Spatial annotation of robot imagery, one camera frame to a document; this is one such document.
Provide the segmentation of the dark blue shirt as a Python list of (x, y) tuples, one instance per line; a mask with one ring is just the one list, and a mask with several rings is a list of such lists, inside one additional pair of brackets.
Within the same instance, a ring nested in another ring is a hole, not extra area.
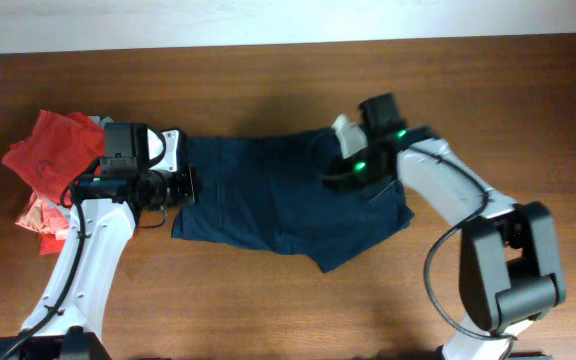
[(339, 153), (325, 129), (265, 138), (191, 137), (202, 190), (176, 216), (174, 238), (305, 255), (330, 272), (406, 229), (414, 217), (400, 182), (359, 191), (325, 187), (315, 171)]

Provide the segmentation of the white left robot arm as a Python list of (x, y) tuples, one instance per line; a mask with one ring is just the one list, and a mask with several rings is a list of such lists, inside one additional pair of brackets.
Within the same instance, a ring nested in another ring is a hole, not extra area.
[(183, 131), (110, 123), (104, 140), (103, 155), (62, 193), (71, 210), (65, 245), (20, 332), (0, 337), (0, 359), (108, 358), (102, 342), (106, 303), (142, 212), (197, 200), (201, 182), (187, 161)]

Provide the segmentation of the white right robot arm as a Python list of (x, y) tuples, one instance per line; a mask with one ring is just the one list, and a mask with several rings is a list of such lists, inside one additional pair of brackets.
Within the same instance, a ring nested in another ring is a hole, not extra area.
[[(485, 182), (428, 126), (410, 127), (392, 94), (359, 104), (362, 121), (340, 115), (331, 126), (340, 154), (321, 174), (339, 191), (391, 178), (419, 194), (449, 224), (426, 255), (423, 281), (454, 336), (423, 359), (517, 359), (521, 332), (564, 303), (564, 279), (554, 218), (540, 202), (520, 204)], [(460, 240), (461, 321), (440, 305), (431, 265), (453, 235)]]

